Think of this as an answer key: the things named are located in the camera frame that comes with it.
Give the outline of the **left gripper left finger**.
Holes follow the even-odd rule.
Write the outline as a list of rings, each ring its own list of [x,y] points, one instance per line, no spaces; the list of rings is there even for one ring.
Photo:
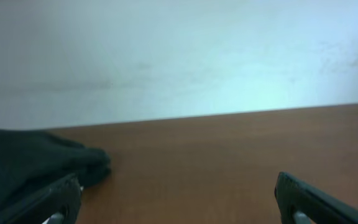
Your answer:
[[[70,174],[0,212],[0,223],[74,224],[81,207],[81,187]]]

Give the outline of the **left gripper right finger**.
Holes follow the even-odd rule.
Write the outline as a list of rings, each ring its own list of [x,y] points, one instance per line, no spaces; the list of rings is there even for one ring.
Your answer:
[[[358,224],[358,210],[287,172],[279,173],[274,194],[282,223]]]

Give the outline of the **black Nike t-shirt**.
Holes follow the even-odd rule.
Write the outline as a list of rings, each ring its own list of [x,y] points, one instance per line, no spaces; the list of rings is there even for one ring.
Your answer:
[[[96,185],[111,173],[110,163],[102,149],[45,131],[0,129],[0,208],[69,174],[84,188]]]

